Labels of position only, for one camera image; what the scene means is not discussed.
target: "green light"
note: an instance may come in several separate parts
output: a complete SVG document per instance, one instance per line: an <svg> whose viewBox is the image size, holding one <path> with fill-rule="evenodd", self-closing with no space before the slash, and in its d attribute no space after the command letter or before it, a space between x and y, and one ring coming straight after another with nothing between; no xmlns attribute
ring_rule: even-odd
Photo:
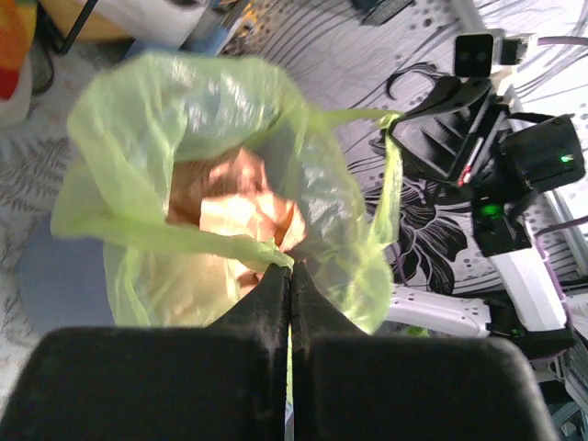
<svg viewBox="0 0 588 441"><path fill-rule="evenodd" d="M482 216L488 216L490 218L500 217L504 214L504 209L500 205L491 204L480 209Z"/></svg>

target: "patterned tablecloth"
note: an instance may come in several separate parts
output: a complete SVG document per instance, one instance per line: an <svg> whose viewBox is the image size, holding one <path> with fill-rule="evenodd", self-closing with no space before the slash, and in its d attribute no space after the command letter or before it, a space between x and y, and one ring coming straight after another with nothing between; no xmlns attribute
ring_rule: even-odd
<svg viewBox="0 0 588 441"><path fill-rule="evenodd" d="M424 99L438 78L451 72L453 39L460 25L448 1L417 0L380 28L359 26L348 3L335 2L327 8L328 2L321 0L257 0L258 26L241 50L286 68L309 99L327 108L408 110ZM580 0L479 1L489 24L556 34L584 32L587 4ZM516 15L526 20L516 21ZM559 27L552 30L553 23ZM580 88L572 89L563 67L580 65L578 60L585 53L574 48L548 50L540 56L543 68L524 70L519 87L532 110L577 112L584 135L586 100ZM18 299L15 263L35 220L51 210L73 155L66 116L84 85L111 63L102 51L87 46L55 58L53 88L33 98L27 121L0 133L0 398L37 341L34 323L28 321ZM391 75L392 99L384 94L384 83ZM551 81L555 75L562 80ZM566 93L567 98L557 105L546 104L542 97L555 93ZM384 161L378 132L367 122L356 122L337 134L349 170L363 188L368 208L373 209L381 192ZM496 287L499 278L472 241L466 205L444 192L432 204L434 193L435 184L404 180L399 263L390 251L396 275L400 264L412 286L446 294ZM528 219L533 230L553 222L543 200L528 212ZM573 277L575 264L562 237L552 234L546 245L560 276Z"/></svg>

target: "translucent bag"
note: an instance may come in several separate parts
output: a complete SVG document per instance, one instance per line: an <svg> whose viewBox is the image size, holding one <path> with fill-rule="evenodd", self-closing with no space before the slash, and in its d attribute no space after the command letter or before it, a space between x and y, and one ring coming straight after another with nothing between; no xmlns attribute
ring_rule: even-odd
<svg viewBox="0 0 588 441"><path fill-rule="evenodd" d="M259 59L146 54L101 73L68 120L80 157L68 169L54 235L104 241L108 301L120 325L205 326L238 301L228 260L255 271L292 267L273 242L166 223L175 162L242 145L261 158L272 190L296 201L305 258L321 293L373 332L384 320L392 276L384 249L396 240L401 157L387 142L386 175L372 222L331 132L382 110L325 112L287 75Z"/></svg>

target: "gray round object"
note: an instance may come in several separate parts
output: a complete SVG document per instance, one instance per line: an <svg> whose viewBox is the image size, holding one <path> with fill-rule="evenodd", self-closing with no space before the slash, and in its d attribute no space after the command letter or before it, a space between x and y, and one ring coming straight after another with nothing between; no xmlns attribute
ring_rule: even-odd
<svg viewBox="0 0 588 441"><path fill-rule="evenodd" d="M51 236L44 217L17 266L20 298L35 331L68 326L114 326L108 306L102 243Z"/></svg>

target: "crumpled brown paper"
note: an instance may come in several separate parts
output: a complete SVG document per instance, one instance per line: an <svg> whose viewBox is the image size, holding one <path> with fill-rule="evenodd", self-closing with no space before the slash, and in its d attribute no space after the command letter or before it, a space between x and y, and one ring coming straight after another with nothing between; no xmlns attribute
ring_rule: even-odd
<svg viewBox="0 0 588 441"><path fill-rule="evenodd" d="M176 164L167 221L225 236L273 240L284 253L304 240L306 229L296 202L276 196L267 184L263 161L242 148ZM236 260L228 267L239 281L241 297L263 276Z"/></svg>

